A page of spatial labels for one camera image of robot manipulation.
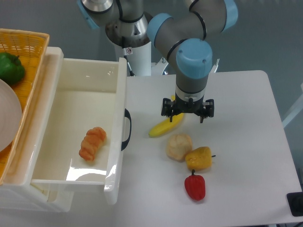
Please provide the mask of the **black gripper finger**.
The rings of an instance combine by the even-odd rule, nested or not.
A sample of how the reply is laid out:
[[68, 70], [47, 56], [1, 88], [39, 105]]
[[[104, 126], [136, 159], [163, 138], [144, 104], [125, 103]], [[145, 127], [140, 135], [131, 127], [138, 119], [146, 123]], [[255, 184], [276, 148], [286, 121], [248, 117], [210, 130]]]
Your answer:
[[197, 115], [200, 117], [200, 123], [203, 123], [204, 119], [214, 117], [214, 100], [208, 99], [205, 102], [202, 102]]
[[175, 115], [175, 101], [169, 98], [163, 98], [161, 116], [166, 116], [170, 122], [173, 122], [173, 116]]

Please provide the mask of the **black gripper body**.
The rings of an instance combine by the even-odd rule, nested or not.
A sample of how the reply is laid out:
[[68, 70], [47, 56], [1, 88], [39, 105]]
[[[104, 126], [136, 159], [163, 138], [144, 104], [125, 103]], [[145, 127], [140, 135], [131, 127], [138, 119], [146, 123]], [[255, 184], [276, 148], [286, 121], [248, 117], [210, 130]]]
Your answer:
[[184, 101], [180, 97], [176, 96], [173, 105], [173, 113], [175, 115], [180, 113], [194, 113], [196, 115], [201, 115], [203, 113], [203, 98], [197, 101], [193, 101], [192, 98], [188, 101]]

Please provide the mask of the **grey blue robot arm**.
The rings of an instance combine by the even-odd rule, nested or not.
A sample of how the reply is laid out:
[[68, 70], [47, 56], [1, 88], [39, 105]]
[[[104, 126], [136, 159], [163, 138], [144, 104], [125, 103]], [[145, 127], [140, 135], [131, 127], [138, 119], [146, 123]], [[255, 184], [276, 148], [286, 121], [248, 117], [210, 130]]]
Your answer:
[[206, 38], [235, 25], [238, 8], [232, 0], [187, 0], [188, 15], [151, 16], [141, 0], [80, 0], [78, 7], [91, 28], [103, 26], [116, 57], [127, 62], [130, 76], [150, 75], [151, 48], [156, 48], [176, 73], [174, 101], [165, 98], [161, 115], [181, 113], [201, 120], [213, 117], [214, 101], [204, 100], [213, 52]]

